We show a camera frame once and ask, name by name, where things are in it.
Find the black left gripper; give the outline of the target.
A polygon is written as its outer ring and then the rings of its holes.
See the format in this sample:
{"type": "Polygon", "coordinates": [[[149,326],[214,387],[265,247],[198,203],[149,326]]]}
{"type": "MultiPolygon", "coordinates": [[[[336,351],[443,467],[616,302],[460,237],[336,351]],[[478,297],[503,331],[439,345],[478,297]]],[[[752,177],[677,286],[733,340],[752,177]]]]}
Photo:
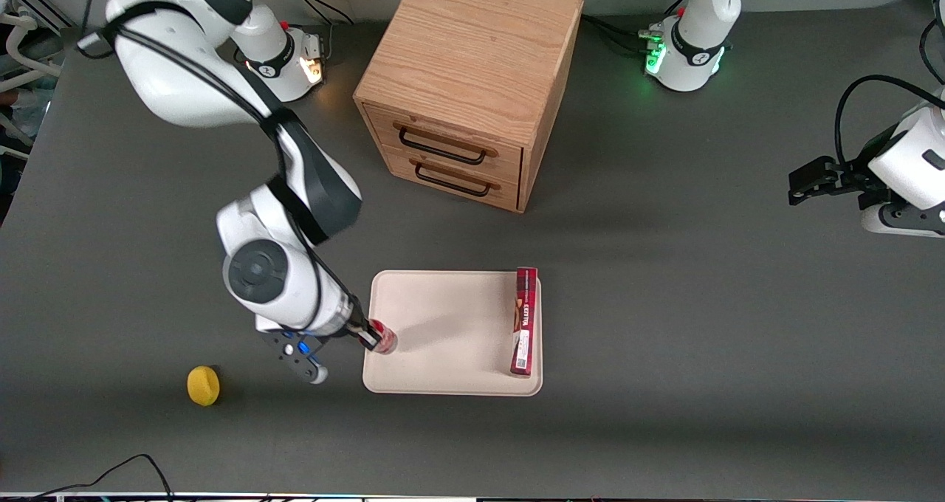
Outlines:
{"type": "Polygon", "coordinates": [[[834,132],[834,148],[838,164],[831,157],[817,157],[814,161],[807,162],[806,165],[791,172],[788,189],[789,205],[797,206],[814,197],[831,195],[831,192],[834,195],[854,192],[887,195],[888,186],[868,168],[868,163],[887,148],[895,130],[895,126],[888,126],[880,134],[867,141],[855,158],[847,159],[842,148],[841,128],[837,126],[834,132]]]}

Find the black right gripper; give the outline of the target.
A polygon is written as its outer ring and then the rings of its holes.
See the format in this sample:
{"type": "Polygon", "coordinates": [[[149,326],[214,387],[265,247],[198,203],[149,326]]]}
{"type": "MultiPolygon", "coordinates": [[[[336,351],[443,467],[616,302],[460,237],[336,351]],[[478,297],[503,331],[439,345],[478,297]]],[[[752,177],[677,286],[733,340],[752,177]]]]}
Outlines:
{"type": "Polygon", "coordinates": [[[351,316],[348,317],[344,333],[355,337],[368,351],[376,351],[380,347],[380,337],[385,336],[385,325],[378,320],[369,320],[360,306],[352,306],[351,316]]]}

